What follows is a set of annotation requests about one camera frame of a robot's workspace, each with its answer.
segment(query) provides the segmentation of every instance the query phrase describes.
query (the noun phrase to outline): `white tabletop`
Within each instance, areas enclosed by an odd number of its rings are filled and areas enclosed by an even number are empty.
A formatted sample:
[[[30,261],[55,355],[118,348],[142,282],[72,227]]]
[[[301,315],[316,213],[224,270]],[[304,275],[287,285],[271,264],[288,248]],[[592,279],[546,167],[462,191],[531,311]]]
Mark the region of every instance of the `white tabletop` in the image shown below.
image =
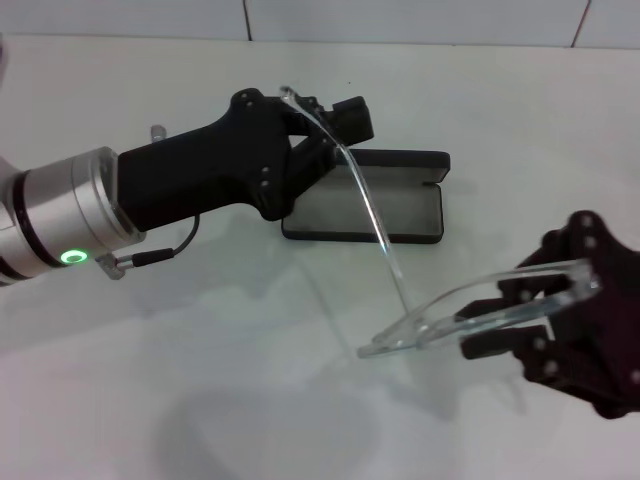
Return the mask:
[[[444,150],[445,235],[398,246],[426,300],[594,209],[640,249],[640,52],[9,37],[0,154],[116,151],[291,84],[367,100],[372,148]],[[190,228],[151,232],[174,246]],[[401,307],[375,245],[291,242],[247,206],[177,259],[0,292],[0,478],[628,480],[640,417],[530,384],[510,356],[354,349]]]

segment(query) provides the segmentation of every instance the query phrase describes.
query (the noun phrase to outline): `white tile wall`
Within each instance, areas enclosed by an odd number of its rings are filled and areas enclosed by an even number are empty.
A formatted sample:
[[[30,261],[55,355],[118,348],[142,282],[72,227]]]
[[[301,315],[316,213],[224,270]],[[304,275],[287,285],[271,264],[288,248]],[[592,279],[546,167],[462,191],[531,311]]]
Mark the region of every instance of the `white tile wall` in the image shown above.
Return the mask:
[[[640,1],[593,0],[576,47],[640,48]]]
[[[0,32],[247,39],[242,0],[0,0]]]
[[[569,46],[587,0],[248,0],[254,40]]]

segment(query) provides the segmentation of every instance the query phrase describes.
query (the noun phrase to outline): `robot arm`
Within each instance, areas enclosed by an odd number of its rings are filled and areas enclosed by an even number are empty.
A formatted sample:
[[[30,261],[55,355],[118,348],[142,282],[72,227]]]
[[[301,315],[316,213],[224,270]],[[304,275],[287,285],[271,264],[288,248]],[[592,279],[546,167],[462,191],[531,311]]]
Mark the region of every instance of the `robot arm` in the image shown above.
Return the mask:
[[[574,213],[567,225],[548,232],[541,247],[519,267],[587,259],[600,291],[549,315],[545,326],[504,328],[463,339],[468,359],[512,352],[525,379],[580,398],[604,418],[640,411],[640,254],[609,232],[594,212]],[[460,320],[523,303],[567,288],[566,280],[539,277],[498,283],[501,298],[478,300]]]
[[[349,145],[373,137],[361,97],[329,112],[313,97],[305,101]],[[307,138],[292,147],[291,135]],[[25,172],[5,163],[0,284],[88,258],[118,278],[111,252],[142,241],[144,232],[233,203],[254,206],[265,220],[281,219],[334,166],[333,149],[317,129],[255,89],[235,94],[227,113],[209,126],[121,155],[103,147]],[[139,254],[134,266],[175,253]]]

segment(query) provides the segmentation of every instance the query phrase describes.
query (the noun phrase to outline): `metal bracket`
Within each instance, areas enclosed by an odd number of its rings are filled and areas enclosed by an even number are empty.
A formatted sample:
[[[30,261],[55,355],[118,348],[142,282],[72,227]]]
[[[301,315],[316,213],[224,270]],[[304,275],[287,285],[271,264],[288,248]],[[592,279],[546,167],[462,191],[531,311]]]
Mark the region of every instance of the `metal bracket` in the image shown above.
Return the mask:
[[[151,127],[151,143],[160,142],[167,138],[167,129],[162,125],[153,125]],[[107,253],[96,258],[96,263],[100,265],[102,271],[107,274],[111,280],[120,280],[124,277],[126,271],[132,268],[131,255],[117,258],[113,253]]]

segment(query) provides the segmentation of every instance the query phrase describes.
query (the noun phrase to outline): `dark red robotic hand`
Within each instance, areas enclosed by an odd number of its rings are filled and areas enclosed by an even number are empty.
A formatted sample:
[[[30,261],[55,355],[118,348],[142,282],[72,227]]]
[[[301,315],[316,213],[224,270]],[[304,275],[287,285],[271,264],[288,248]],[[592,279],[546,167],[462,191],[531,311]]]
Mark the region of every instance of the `dark red robotic hand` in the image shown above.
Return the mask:
[[[468,359],[511,351],[527,380],[590,402],[604,418],[619,418],[640,411],[640,254],[620,244],[597,214],[581,211],[564,228],[548,232],[519,267],[580,258],[591,261],[601,291],[549,316],[553,339],[544,325],[504,328],[468,337],[461,349]],[[500,282],[502,298],[478,300],[457,315],[501,310],[564,290],[567,282]]]

